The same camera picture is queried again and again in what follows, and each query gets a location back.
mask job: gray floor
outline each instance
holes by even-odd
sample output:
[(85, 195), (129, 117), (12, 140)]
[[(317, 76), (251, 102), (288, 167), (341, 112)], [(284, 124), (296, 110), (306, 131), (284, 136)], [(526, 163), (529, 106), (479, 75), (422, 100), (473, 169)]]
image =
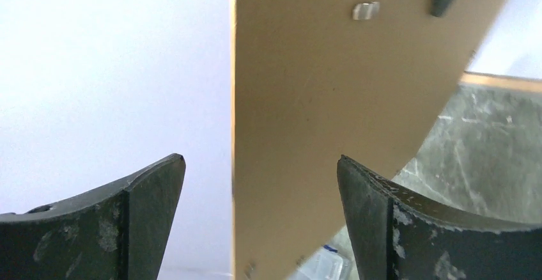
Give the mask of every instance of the gray floor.
[[(541, 96), (460, 86), (394, 181), (472, 213), (542, 222), (541, 126)], [(330, 244), (353, 260), (346, 228)]]

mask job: floor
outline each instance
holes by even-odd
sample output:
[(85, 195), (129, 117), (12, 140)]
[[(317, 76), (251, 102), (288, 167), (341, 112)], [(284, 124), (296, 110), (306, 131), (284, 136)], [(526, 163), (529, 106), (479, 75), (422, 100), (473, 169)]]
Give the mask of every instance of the floor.
[[(542, 222), (541, 126), (542, 96), (460, 86), (394, 181), (472, 213)], [(353, 260), (346, 227), (330, 244)]]

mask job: cardboard panel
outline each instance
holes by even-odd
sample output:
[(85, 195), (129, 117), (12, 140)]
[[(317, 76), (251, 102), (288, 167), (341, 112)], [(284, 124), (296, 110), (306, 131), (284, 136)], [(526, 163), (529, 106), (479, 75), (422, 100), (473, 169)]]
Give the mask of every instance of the cardboard panel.
[(344, 225), (341, 154), (387, 178), (416, 154), (504, 1), (232, 0), (235, 279), (284, 279)]

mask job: wooden trim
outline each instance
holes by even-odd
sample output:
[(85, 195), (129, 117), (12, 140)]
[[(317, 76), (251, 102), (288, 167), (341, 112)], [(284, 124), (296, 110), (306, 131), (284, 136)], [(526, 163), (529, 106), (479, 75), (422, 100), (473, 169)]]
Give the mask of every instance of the wooden trim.
[(500, 75), (473, 74), (465, 72), (460, 79), (460, 83), (504, 88), (527, 93), (542, 93), (542, 81), (540, 80), (522, 79)]

